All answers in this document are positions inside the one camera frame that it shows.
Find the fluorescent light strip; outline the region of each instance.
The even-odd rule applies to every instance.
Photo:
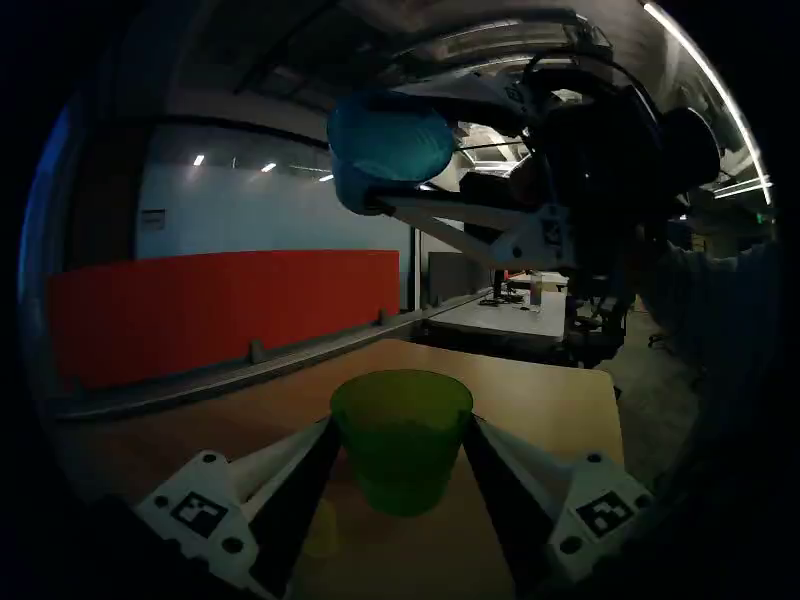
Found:
[[[515,56],[510,56],[506,58],[496,58],[492,60],[487,60],[485,62],[476,63],[474,65],[468,65],[466,67],[456,67],[452,71],[445,71],[444,73],[440,73],[440,75],[466,75],[468,73],[473,73],[479,69],[485,69],[486,67],[493,67],[495,65],[505,65],[511,63],[528,63],[530,62],[533,54],[519,54]],[[539,64],[543,65],[551,65],[551,64],[570,64],[572,59],[569,58],[543,58],[539,61]]]
[[[764,201],[767,205],[772,204],[772,198],[770,197],[769,191],[767,188],[767,176],[764,173],[764,167],[761,165],[761,158],[759,156],[758,148],[756,147],[753,138],[750,136],[750,130],[744,124],[744,119],[742,118],[741,113],[739,112],[739,107],[736,105],[736,102],[731,97],[728,90],[722,84],[722,82],[717,77],[714,70],[711,68],[711,65],[708,64],[705,57],[700,53],[700,50],[684,35],[681,31],[680,26],[672,20],[670,16],[667,15],[660,7],[656,6],[648,2],[644,5],[644,9],[652,16],[656,21],[661,23],[661,25],[666,29],[672,36],[678,40],[683,49],[689,53],[689,55],[694,59],[697,63],[697,66],[705,73],[706,77],[708,77],[709,81],[711,81],[711,85],[717,90],[717,93],[722,97],[722,101],[725,103],[725,106],[728,108],[728,112],[731,113],[731,117],[733,118],[734,123],[736,123],[736,127],[739,128],[739,133],[742,135],[744,139],[745,146],[747,146],[747,150],[750,152],[750,156],[753,157],[753,164],[756,167],[756,173],[758,173],[758,179],[761,181],[761,186],[764,189]]]
[[[714,198],[727,198],[728,196],[735,196],[736,194],[744,194],[745,192],[752,192],[753,190],[760,190],[763,189],[764,186],[762,185],[751,185],[749,188],[744,188],[741,190],[733,190],[732,192],[727,192],[725,194],[714,194]],[[772,187],[772,184],[767,182],[767,187]]]
[[[471,27],[469,29],[462,29],[461,31],[456,31],[455,33],[451,33],[450,35],[444,35],[440,38],[436,38],[429,43],[441,43],[446,42],[448,40],[452,40],[453,38],[457,38],[462,35],[469,35],[472,33],[479,33],[481,31],[486,31],[487,29],[496,29],[498,27],[510,27],[512,25],[520,25],[522,21],[519,19],[501,19],[500,21],[494,21],[492,23],[484,23],[483,25],[477,25],[475,27]]]
[[[738,187],[742,187],[743,185],[755,183],[757,181],[758,181],[758,177],[755,177],[753,179],[748,179],[747,181],[740,181],[739,183],[734,183],[734,184],[725,186],[724,188],[717,188],[716,190],[714,190],[714,193],[716,194],[716,193],[719,193],[719,192],[725,192],[727,190],[733,190],[733,189],[736,189]]]

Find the white wall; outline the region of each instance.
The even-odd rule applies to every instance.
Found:
[[[136,258],[247,250],[380,249],[400,252],[400,306],[407,308],[411,230],[344,208],[333,182],[222,167],[150,164],[142,210],[165,209],[165,228],[142,230]]]

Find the plastic cup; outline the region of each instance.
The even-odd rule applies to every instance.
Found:
[[[439,502],[472,412],[460,381],[428,371],[377,371],[331,399],[359,487],[375,510],[420,515]]]
[[[538,271],[531,273],[530,308],[534,312],[542,310],[542,274]]]

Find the desk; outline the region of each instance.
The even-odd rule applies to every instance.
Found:
[[[482,306],[473,300],[429,319],[439,326],[472,333],[511,335],[528,342],[554,344],[564,338],[567,296],[561,292],[542,292],[542,310],[521,310],[528,305],[530,292],[522,292],[518,304]]]
[[[531,286],[531,275],[520,273],[508,278],[508,283],[512,288],[527,288]],[[561,291],[569,284],[569,277],[564,277],[561,273],[554,271],[542,271],[542,284],[545,286],[555,286],[557,291]]]
[[[381,369],[426,369],[460,379],[474,412],[521,438],[571,460],[601,450],[622,464],[622,440],[611,378],[568,369],[382,340],[303,371],[212,400],[108,423],[61,425],[62,457],[72,479],[104,482],[140,501],[205,448],[230,459],[249,454],[328,413],[345,381]],[[340,455],[325,497],[337,514],[339,553],[301,555],[293,598],[358,600],[436,598],[509,600],[511,576],[463,451],[442,502],[414,519],[371,510]]]

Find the orange partition panel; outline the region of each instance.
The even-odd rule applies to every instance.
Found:
[[[397,314],[399,253],[197,254],[61,273],[49,282],[61,375],[88,389],[164,377]]]

